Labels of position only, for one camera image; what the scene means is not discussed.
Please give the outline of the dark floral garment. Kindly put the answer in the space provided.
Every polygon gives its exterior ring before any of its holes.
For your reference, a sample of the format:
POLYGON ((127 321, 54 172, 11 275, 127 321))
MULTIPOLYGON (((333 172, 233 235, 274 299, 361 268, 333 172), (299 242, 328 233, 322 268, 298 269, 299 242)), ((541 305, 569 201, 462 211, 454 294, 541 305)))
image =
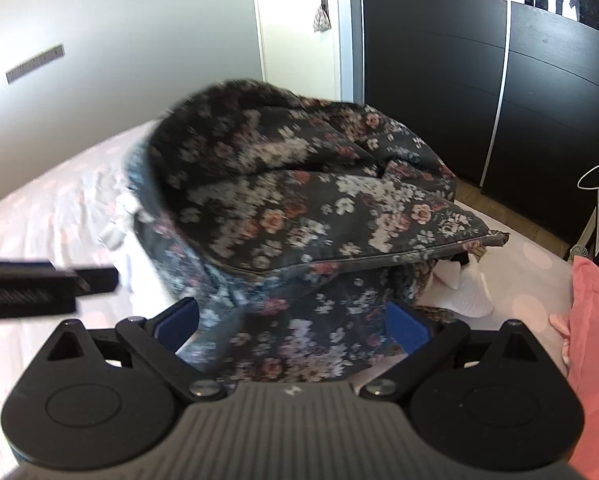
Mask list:
POLYGON ((179 356, 222 382, 323 382, 400 350, 389 301, 438 261, 499 247, 450 169, 375 108, 231 80, 173 107, 131 152, 133 227, 200 308, 179 356))

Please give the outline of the white garment on bed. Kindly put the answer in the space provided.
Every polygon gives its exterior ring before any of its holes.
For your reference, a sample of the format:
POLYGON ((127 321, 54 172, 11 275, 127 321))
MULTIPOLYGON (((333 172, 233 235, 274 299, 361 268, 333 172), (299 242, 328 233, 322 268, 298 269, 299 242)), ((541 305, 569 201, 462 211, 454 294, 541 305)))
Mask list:
POLYGON ((493 313, 493 298, 478 259, 468 254, 469 261, 439 260, 433 267, 419 303, 451 311, 464 318, 485 318, 493 313))

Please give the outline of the pink dotted bed sheet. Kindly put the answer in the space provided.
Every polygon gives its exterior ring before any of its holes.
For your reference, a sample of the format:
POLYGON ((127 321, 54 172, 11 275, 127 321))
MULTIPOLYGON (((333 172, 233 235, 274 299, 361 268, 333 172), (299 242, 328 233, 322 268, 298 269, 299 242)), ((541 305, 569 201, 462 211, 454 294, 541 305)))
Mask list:
MULTIPOLYGON (((109 327, 129 315, 148 318, 172 303, 134 236, 136 204, 124 180, 128 154, 152 127, 146 122, 112 136, 0 201, 0 259, 49 260, 59 268, 116 266, 120 285, 115 294, 80 301, 77 316, 88 328, 109 327)), ((508 318, 518 318, 564 370, 563 339, 549 317, 571 310, 571 265, 487 214, 481 218, 510 237, 505 246, 488 248, 479 263, 493 313, 470 326, 495 330, 508 318)), ((58 322, 0 321, 0 479, 17 465, 1 429, 2 405, 58 322)))

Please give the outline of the pink pillow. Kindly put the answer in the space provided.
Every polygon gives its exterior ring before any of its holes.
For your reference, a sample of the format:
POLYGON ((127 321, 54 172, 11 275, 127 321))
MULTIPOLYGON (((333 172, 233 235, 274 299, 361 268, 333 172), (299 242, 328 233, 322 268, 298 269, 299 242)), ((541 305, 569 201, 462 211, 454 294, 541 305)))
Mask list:
POLYGON ((585 411, 585 426, 569 463, 588 479, 599 479, 599 266, 573 262, 573 305, 568 314, 549 316, 562 336, 567 381, 585 411))

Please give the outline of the black wardrobe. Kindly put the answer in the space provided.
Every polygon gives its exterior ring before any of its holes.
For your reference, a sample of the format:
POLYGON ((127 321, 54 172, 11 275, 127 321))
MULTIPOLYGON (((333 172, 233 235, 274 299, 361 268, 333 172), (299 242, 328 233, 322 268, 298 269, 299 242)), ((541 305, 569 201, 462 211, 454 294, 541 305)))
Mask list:
POLYGON ((363 0, 365 101, 566 243, 595 196, 599 0, 363 0))

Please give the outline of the white door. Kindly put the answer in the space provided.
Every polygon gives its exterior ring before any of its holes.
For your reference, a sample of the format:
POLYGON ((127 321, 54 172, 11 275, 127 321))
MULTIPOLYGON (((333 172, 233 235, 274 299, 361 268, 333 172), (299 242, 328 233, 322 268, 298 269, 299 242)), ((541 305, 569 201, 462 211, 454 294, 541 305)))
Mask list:
POLYGON ((262 76, 309 98, 354 99, 350 0, 255 0, 262 76), (332 28, 315 32, 325 6, 332 28))

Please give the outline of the grey wall strip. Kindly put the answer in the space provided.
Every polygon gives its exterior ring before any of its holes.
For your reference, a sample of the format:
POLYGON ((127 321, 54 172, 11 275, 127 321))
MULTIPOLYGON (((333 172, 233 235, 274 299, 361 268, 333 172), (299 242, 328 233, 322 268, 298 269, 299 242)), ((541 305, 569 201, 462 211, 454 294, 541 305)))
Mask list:
POLYGON ((36 55, 34 58, 30 58, 30 60, 23 62, 19 66, 16 66, 9 70, 5 74, 6 81, 8 82, 8 84, 12 84, 17 79, 20 79, 23 76, 26 76, 31 72, 34 72, 35 70, 42 66, 45 66, 46 64, 59 60, 64 55, 64 46, 62 44, 58 44, 57 46, 52 47, 51 49, 46 50, 36 55))

